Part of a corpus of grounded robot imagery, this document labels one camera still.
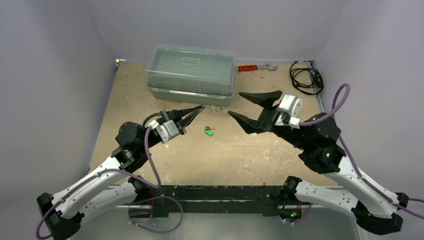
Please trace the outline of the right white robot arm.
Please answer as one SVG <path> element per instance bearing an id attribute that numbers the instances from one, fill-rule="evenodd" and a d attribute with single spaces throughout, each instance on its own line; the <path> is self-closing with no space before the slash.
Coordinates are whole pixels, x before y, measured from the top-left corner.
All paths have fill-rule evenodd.
<path id="1" fill-rule="evenodd" d="M 241 92 L 240 95 L 262 107 L 258 119 L 229 112 L 247 134 L 275 134 L 301 150 L 299 158 L 310 170 L 343 187 L 339 192 L 289 176 L 279 193 L 285 204 L 311 203 L 344 213 L 375 235 L 401 230 L 403 218 L 398 210 L 407 206 L 409 197 L 385 189 L 353 164 L 352 158 L 337 143 L 341 130 L 333 117 L 322 112 L 301 122 L 298 114 L 302 100 L 280 90 Z"/>

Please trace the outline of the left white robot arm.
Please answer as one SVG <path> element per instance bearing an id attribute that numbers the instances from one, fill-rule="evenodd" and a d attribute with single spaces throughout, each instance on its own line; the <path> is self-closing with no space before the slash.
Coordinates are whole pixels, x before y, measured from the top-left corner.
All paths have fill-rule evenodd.
<path id="1" fill-rule="evenodd" d="M 84 222 L 110 208 L 149 199 L 150 189 L 162 187 L 150 148 L 186 133 L 186 127 L 205 109 L 162 110 L 143 123 L 123 123 L 115 137 L 118 147 L 92 172 L 54 194 L 43 193 L 36 202 L 41 214 L 38 240 L 67 240 Z"/>

